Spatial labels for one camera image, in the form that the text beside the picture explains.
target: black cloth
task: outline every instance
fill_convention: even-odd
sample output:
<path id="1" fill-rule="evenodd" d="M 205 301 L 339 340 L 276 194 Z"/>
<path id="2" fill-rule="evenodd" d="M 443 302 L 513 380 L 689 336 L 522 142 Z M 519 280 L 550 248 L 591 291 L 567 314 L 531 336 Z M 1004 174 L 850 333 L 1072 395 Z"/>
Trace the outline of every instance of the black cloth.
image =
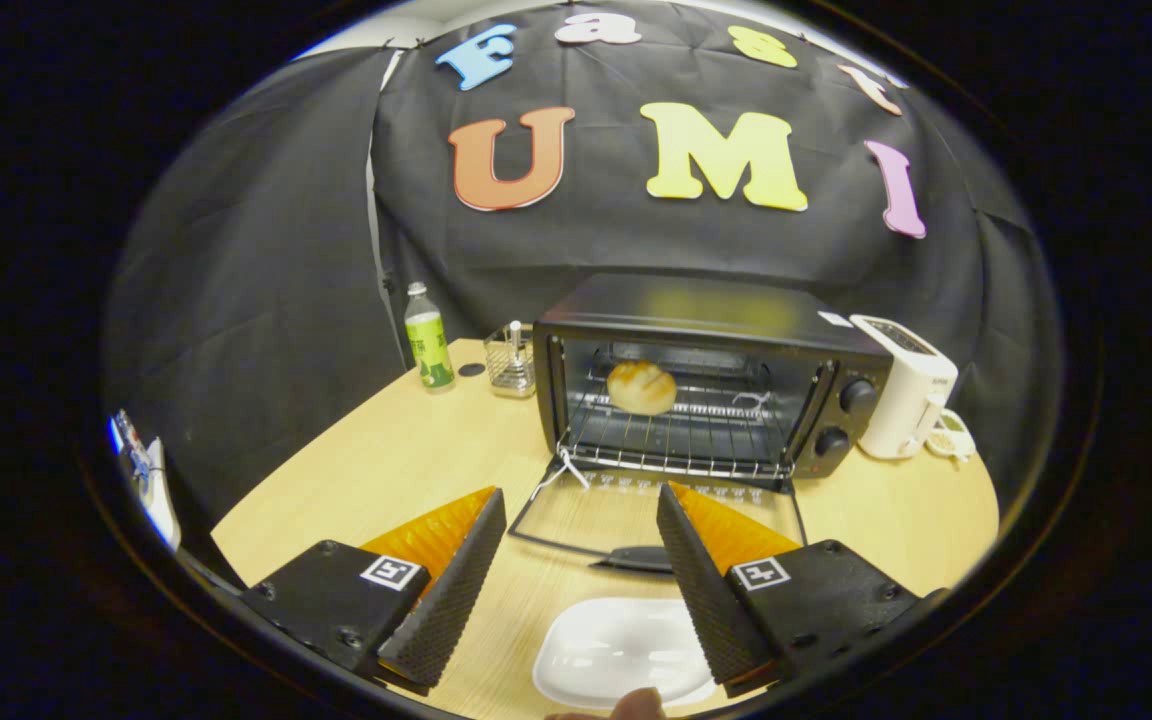
<path id="1" fill-rule="evenodd" d="M 1000 509 L 1046 448 L 1062 350 L 1055 295 L 1037 233 L 987 151 L 916 88 L 886 88 L 895 118 L 838 65 L 855 65 L 748 18 L 673 3 L 597 3 L 636 20 L 643 40 L 563 46 L 553 33 L 593 5 L 500 15 L 399 59 L 376 120 L 376 196 L 387 263 L 422 279 L 448 338 L 478 338 L 530 320 L 597 270 L 653 270 L 745 279 L 811 291 L 841 313 L 908 325 L 950 356 L 960 378 L 950 407 L 969 424 L 996 484 Z M 498 23 L 517 31 L 513 67 L 470 91 L 435 65 L 445 51 Z M 782 41 L 787 69 L 732 45 L 728 26 Z M 742 113 L 785 119 L 809 206 L 760 209 L 741 191 L 719 199 L 657 199 L 657 131 L 649 103 L 695 106 L 727 135 Z M 499 179 L 531 167 L 518 118 L 570 106 L 561 183 L 526 209 L 484 213 L 452 190 L 453 129 L 502 119 Z M 927 237 L 890 232 L 886 190 L 864 141 L 910 160 Z M 694 167 L 692 174 L 703 179 Z M 741 181 L 749 180 L 749 169 Z M 402 313 L 399 302 L 394 313 Z"/>
<path id="2" fill-rule="evenodd" d="M 211 524 L 403 370 L 365 168 L 392 50 L 289 65 L 198 132 L 109 293 L 105 402 L 162 437 Z"/>
<path id="3" fill-rule="evenodd" d="M 594 10 L 635 18 L 643 40 L 559 44 L 563 18 Z M 461 91 L 460 74 L 435 59 L 498 23 L 517 26 L 513 68 Z M 733 24 L 776 37 L 797 67 L 745 56 Z M 449 340 L 535 319 L 608 270 L 799 288 L 840 313 L 909 325 L 955 361 L 950 407 L 972 429 L 1002 509 L 1041 458 L 1062 351 L 1037 233 L 988 152 L 916 88 L 865 70 L 904 112 L 895 118 L 838 69 L 849 61 L 752 20 L 672 3 L 484 20 L 404 51 L 380 91 L 391 56 L 301 59 L 238 99 L 166 173 L 119 266 L 109 409 L 127 407 L 164 437 L 212 523 L 410 366 L 392 324 L 401 328 L 411 281 L 429 285 Z M 650 196 L 649 103 L 692 105 L 723 135 L 749 111 L 785 119 L 809 209 L 760 209 L 741 191 L 722 200 L 708 182 L 695 200 Z M 518 118 L 558 105 L 576 115 L 548 197 L 494 213 L 457 199 L 453 129 L 502 119 L 495 174 L 517 179 L 531 167 Z M 372 120 L 380 268 L 366 220 Z M 927 237 L 882 222 L 886 190 L 864 141 L 908 156 Z M 393 316 L 378 273 L 391 280 Z"/>

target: foam letter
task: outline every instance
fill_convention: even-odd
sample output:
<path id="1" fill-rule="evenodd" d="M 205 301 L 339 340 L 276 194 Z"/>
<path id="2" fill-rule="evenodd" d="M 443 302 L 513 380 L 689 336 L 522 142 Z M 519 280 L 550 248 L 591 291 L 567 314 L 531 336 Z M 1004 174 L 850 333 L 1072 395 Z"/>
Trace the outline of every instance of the foam letter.
<path id="1" fill-rule="evenodd" d="M 696 160 L 714 192 L 723 200 L 736 192 L 745 167 L 745 199 L 767 209 L 806 210 L 808 197 L 794 177 L 786 137 L 790 123 L 761 113 L 745 113 L 732 135 L 723 137 L 699 111 L 681 103 L 650 103 L 641 108 L 657 126 L 659 172 L 647 182 L 653 197 L 700 197 L 704 190 L 691 176 Z"/>
<path id="2" fill-rule="evenodd" d="M 573 15 L 563 20 L 567 26 L 559 28 L 554 37 L 559 41 L 611 41 L 612 45 L 627 45 L 630 41 L 643 40 L 643 36 L 634 32 L 634 18 L 614 13 L 586 13 Z"/>
<path id="3" fill-rule="evenodd" d="M 849 74 L 851 79 L 856 81 L 856 85 L 861 86 L 861 90 L 869 96 L 870 100 L 878 104 L 879 108 L 888 111 L 893 115 L 900 115 L 901 111 L 897 108 L 896 104 L 887 99 L 886 94 L 882 94 L 882 86 L 878 85 L 878 81 L 871 79 L 865 73 L 856 69 L 849 68 L 847 65 L 839 65 L 838 69 L 842 73 Z"/>
<path id="4" fill-rule="evenodd" d="M 453 160 L 456 196 L 470 209 L 492 211 L 524 209 L 553 192 L 563 176 L 563 126 L 576 118 L 571 108 L 532 109 L 518 123 L 531 128 L 531 169 L 516 181 L 495 177 L 495 136 L 503 120 L 457 128 L 447 141 L 456 146 Z"/>
<path id="5" fill-rule="evenodd" d="M 781 65 L 782 68 L 796 68 L 799 65 L 794 55 L 786 53 L 785 44 L 771 35 L 758 32 L 748 26 L 728 26 L 727 32 L 732 33 L 736 50 L 755 60 Z"/>
<path id="6" fill-rule="evenodd" d="M 438 60 L 434 60 L 434 65 L 447 63 L 456 68 L 456 73 L 461 73 L 461 90 L 483 85 L 484 82 L 497 77 L 498 74 L 506 73 L 509 65 L 513 65 L 513 60 L 498 59 L 493 55 L 513 53 L 513 41 L 502 36 L 516 31 L 516 29 L 511 24 L 499 24 L 486 32 L 479 32 L 456 47 L 452 47 L 447 53 L 442 53 Z"/>
<path id="7" fill-rule="evenodd" d="M 882 183 L 887 185 L 887 210 L 882 221 L 893 232 L 910 237 L 927 237 L 927 226 L 918 218 L 918 206 L 914 204 L 914 187 L 909 183 L 909 159 L 900 150 L 881 142 L 865 141 L 865 147 L 878 159 Z"/>

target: bun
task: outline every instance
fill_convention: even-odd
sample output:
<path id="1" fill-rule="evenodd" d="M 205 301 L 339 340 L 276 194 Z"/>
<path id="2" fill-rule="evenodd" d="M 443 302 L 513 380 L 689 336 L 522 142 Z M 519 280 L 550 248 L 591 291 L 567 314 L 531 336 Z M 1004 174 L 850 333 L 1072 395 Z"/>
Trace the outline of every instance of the bun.
<path id="1" fill-rule="evenodd" d="M 607 377 L 607 392 L 612 404 L 631 415 L 667 414 L 679 387 L 673 376 L 655 363 L 627 359 L 612 369 Z"/>

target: utensil holder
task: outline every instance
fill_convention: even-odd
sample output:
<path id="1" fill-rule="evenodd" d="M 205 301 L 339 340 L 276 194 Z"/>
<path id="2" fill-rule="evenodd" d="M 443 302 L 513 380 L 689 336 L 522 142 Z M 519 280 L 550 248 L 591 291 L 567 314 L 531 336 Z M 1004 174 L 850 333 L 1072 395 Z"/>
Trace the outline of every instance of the utensil holder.
<path id="1" fill-rule="evenodd" d="M 536 365 L 531 359 L 531 325 L 509 323 L 483 341 L 492 392 L 505 397 L 531 397 L 536 393 Z"/>

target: white toaster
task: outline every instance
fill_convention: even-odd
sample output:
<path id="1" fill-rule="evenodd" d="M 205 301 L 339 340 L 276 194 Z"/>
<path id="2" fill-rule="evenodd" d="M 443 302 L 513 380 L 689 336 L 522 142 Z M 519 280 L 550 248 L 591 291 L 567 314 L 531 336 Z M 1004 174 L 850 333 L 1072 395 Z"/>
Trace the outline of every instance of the white toaster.
<path id="1" fill-rule="evenodd" d="M 909 457 L 931 434 L 958 378 L 958 367 L 899 323 L 852 314 L 851 323 L 892 354 L 892 370 L 858 445 L 873 457 Z"/>

